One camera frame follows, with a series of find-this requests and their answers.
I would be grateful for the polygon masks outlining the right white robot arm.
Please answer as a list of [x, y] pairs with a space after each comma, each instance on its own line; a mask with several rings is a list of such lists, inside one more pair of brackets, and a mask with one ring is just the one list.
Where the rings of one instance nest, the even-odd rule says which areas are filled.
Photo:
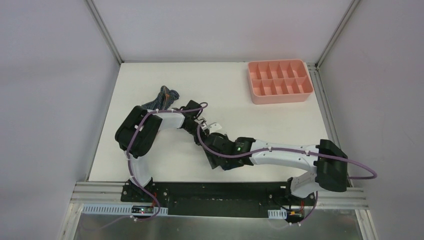
[[304, 170], [290, 177], [284, 190], [284, 200], [296, 205], [309, 194], [326, 190], [342, 193], [347, 190], [347, 155], [332, 141], [321, 139], [318, 145], [276, 144], [251, 137], [229, 140], [221, 133], [201, 136], [203, 147], [213, 169], [228, 171], [244, 166], [276, 165]]

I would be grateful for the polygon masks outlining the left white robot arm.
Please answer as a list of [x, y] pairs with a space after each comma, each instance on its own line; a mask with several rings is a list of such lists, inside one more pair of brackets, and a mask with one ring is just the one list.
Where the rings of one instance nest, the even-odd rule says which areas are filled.
[[206, 122], [198, 122], [198, 119], [207, 106], [206, 102], [197, 103], [194, 100], [190, 100], [186, 106], [166, 110], [148, 110], [137, 105], [119, 126], [114, 139], [127, 158], [129, 180], [136, 185], [133, 195], [140, 202], [149, 201], [153, 195], [153, 189], [148, 185], [153, 177], [145, 156], [158, 133], [182, 129], [192, 135], [195, 144], [199, 145], [200, 139], [203, 140], [210, 133], [209, 130], [201, 128], [200, 136], [197, 136], [197, 127]]

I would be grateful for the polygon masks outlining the striped blue underwear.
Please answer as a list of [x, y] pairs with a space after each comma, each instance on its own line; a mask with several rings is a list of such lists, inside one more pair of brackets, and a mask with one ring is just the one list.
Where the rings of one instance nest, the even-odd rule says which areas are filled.
[[169, 89], [167, 86], [163, 85], [156, 98], [142, 104], [141, 107], [146, 110], [167, 110], [179, 98], [180, 95], [176, 90]]

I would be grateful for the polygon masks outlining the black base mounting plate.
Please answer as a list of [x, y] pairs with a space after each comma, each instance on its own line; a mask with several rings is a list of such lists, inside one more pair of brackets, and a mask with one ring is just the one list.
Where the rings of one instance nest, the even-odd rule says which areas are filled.
[[311, 207], [315, 194], [298, 198], [286, 194], [283, 182], [150, 182], [144, 190], [130, 180], [122, 202], [168, 208], [168, 216], [268, 218], [268, 210], [298, 212]]

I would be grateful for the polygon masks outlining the pink divided organizer tray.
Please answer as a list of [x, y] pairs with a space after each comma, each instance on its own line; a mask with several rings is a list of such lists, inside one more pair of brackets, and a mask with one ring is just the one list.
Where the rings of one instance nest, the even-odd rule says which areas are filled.
[[301, 103], [314, 92], [308, 68], [300, 59], [252, 61], [247, 71], [256, 105]]

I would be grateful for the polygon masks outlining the aluminium frame rail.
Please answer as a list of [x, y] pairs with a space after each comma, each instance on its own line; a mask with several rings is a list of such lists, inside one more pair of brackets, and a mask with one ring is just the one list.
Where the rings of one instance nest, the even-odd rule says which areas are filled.
[[[81, 181], [74, 186], [72, 203], [121, 204], [125, 182]], [[349, 187], [345, 192], [318, 192], [318, 209], [369, 210], [369, 203], [362, 188]]]

